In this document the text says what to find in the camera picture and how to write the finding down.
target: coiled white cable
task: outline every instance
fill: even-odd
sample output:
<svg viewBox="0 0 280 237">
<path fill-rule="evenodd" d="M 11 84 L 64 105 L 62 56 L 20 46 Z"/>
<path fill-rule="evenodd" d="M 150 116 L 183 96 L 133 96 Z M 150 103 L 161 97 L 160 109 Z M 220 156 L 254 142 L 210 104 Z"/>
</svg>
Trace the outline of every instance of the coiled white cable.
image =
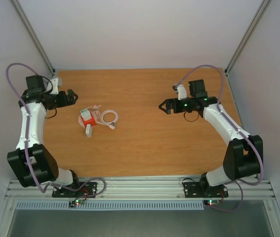
<svg viewBox="0 0 280 237">
<path fill-rule="evenodd" d="M 102 105 L 98 105 L 98 106 L 94 105 L 94 106 L 88 107 L 87 109 L 93 108 L 93 111 L 91 111 L 91 112 L 92 112 L 92 114 L 95 118 L 96 123 L 108 126 L 111 129 L 115 129 L 116 123 L 117 123 L 118 118 L 119 118 L 118 113 L 114 110 L 105 110 L 104 112 L 101 113 L 99 111 L 100 106 L 102 106 Z M 108 114 L 108 113 L 112 113 L 112 114 L 115 115 L 115 119 L 113 121 L 110 121 L 110 122 L 104 121 L 104 115 Z M 81 116 L 79 116 L 78 122 L 82 127 L 85 127 L 83 122 L 82 122 Z"/>
</svg>

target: wooden table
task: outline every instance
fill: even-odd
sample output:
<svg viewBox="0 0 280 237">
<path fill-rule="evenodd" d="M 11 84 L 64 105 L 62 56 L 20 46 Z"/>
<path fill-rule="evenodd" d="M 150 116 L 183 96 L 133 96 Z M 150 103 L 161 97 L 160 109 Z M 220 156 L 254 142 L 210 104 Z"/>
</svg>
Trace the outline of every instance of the wooden table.
<svg viewBox="0 0 280 237">
<path fill-rule="evenodd" d="M 47 119 L 45 145 L 59 167 L 78 176 L 202 174 L 222 165 L 226 146 L 203 118 L 187 122 L 183 114 L 167 115 L 158 109 L 165 99 L 175 98 L 172 86 L 189 69 L 132 69 L 60 71 L 60 90 L 72 89 L 75 105 L 59 108 Z M 209 96 L 218 96 L 220 76 L 210 68 L 199 69 L 184 82 L 204 79 Z M 222 104 L 237 122 L 238 116 L 227 84 Z M 78 124 L 79 111 L 102 105 L 115 110 L 115 130 L 97 125 L 92 138 Z M 112 120 L 106 115 L 105 120 Z M 186 114 L 195 119 L 197 112 Z"/>
</svg>

